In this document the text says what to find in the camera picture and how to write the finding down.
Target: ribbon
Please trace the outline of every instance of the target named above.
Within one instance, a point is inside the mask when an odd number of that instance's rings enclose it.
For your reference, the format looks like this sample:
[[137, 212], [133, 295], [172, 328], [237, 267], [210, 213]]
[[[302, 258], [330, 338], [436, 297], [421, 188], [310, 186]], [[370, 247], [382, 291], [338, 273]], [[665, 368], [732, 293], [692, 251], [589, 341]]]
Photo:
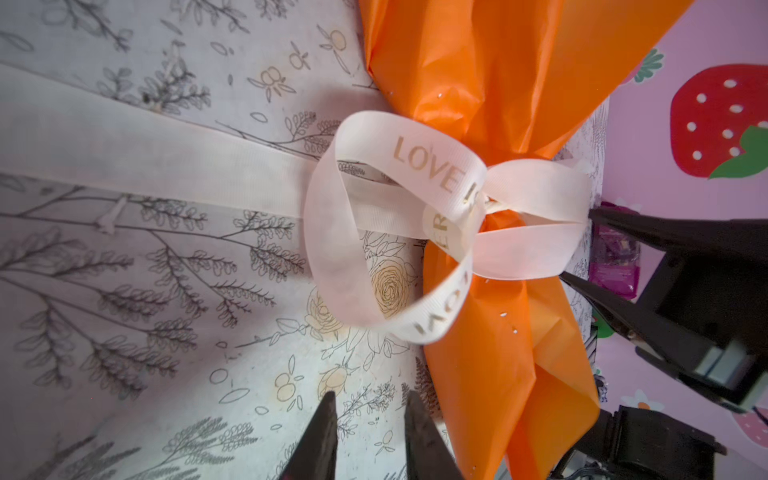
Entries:
[[[339, 321], [414, 343], [448, 331], [472, 274], [559, 274], [581, 239], [590, 196], [576, 170], [540, 160], [488, 169], [458, 141], [393, 114], [351, 115], [316, 163], [5, 65], [0, 144], [6, 174], [303, 217], [310, 267]], [[401, 187], [343, 174], [338, 161], [371, 164]], [[499, 210], [523, 214], [527, 226], [477, 234], [486, 211]], [[458, 266], [386, 319], [357, 229], [429, 238]]]
[[[458, 262], [435, 289], [389, 318], [368, 278], [340, 161], [365, 162], [423, 201], [424, 234]], [[586, 176], [568, 167], [516, 160], [489, 170], [437, 130], [394, 114], [359, 112], [341, 123], [310, 179], [307, 259], [323, 301], [340, 322], [431, 343], [453, 324], [473, 273], [525, 280], [562, 272], [584, 232], [589, 197]], [[486, 207], [525, 214], [527, 226], [478, 234]]]

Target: strawberry print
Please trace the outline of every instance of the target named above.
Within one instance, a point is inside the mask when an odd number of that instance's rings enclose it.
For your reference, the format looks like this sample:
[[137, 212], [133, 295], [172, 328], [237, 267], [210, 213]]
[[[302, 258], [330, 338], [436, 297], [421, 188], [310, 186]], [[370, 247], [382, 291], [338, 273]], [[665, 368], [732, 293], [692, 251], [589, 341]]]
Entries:
[[662, 58], [664, 58], [664, 54], [659, 53], [659, 51], [654, 48], [648, 55], [645, 56], [643, 61], [637, 67], [635, 67], [629, 75], [627, 75], [621, 84], [623, 85], [629, 83], [631, 80], [634, 80], [635, 83], [639, 84], [643, 83], [643, 81], [647, 80], [648, 78], [653, 77], [654, 73], [656, 73], [656, 70], [664, 66], [664, 64], [661, 63]]
[[[757, 407], [757, 411], [760, 412], [764, 419], [768, 417], [768, 409]], [[736, 413], [731, 413], [731, 415], [733, 415], [733, 419], [736, 420], [736, 423], [750, 440], [768, 449], [768, 425], [757, 415], [757, 412], [753, 410], [743, 415]]]
[[768, 167], [768, 65], [694, 75], [670, 109], [672, 155], [695, 177], [747, 177]]

